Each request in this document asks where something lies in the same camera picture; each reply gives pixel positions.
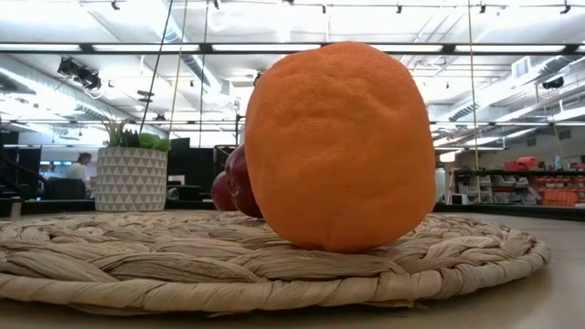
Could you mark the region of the overhead LED light bar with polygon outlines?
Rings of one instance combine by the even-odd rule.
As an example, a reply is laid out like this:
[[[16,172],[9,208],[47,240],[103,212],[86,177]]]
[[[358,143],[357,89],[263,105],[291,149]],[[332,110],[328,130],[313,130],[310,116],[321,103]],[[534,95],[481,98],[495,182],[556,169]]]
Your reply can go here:
[[[84,55],[288,55],[322,48],[323,43],[56,43],[0,42],[6,54]],[[373,48],[391,55],[444,56],[573,56],[585,55],[580,44],[512,43],[373,43]]]

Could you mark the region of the round woven placemat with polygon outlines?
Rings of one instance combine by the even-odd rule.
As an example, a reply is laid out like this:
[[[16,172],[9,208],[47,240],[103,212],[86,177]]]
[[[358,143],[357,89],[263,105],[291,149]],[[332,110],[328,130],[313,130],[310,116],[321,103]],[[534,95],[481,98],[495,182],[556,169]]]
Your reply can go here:
[[[334,253],[297,248],[237,212],[69,214],[0,221],[0,299],[108,315],[410,307],[524,278],[550,259],[524,230],[454,215]]]

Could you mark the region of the person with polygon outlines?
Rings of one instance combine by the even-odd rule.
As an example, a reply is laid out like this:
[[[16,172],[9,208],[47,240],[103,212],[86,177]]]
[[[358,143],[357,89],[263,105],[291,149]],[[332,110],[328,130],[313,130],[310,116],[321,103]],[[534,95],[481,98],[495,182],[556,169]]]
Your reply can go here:
[[[89,182],[86,176],[86,166],[90,163],[92,155],[89,153],[81,153],[76,162],[74,162],[65,173],[68,179],[79,179],[84,183]]]

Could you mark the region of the orange citrus fruit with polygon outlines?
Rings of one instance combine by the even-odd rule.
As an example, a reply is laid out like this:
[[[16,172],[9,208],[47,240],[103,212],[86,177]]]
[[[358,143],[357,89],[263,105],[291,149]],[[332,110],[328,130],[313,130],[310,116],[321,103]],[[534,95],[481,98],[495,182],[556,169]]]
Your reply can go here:
[[[259,78],[245,121],[265,221],[306,249],[357,252],[415,229],[435,205],[435,152],[410,72],[357,42],[291,54]]]

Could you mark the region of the shelf rack with red bins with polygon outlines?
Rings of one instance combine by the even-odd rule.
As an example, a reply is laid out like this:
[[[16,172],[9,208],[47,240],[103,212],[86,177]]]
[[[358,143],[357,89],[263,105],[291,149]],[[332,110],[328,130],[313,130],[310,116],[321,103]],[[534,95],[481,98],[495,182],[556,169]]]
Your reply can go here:
[[[452,170],[449,204],[585,207],[585,163],[520,157],[501,167]]]

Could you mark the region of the dark maroon plum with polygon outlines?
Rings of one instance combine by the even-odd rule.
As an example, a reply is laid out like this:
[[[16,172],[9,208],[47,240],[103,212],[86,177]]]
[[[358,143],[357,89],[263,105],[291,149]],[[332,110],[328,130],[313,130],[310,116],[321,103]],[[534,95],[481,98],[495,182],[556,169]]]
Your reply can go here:
[[[225,171],[234,207],[249,217],[262,218],[250,184],[244,144],[239,145],[229,155]]]

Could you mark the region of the succulent in white patterned pot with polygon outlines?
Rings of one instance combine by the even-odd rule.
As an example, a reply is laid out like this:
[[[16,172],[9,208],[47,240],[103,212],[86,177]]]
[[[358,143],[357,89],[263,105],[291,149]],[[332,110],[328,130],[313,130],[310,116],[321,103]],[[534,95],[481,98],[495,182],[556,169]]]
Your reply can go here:
[[[127,127],[130,119],[104,122],[108,134],[98,150],[95,209],[157,212],[165,208],[171,142]]]

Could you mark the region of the red pomegranate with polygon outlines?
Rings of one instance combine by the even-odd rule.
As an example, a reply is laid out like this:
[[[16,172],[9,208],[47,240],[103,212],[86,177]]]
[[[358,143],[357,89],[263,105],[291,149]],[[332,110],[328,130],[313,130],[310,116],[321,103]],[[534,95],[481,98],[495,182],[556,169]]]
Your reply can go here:
[[[229,192],[228,177],[225,171],[219,173],[211,187],[211,197],[216,209],[220,211],[235,211],[237,208]]]

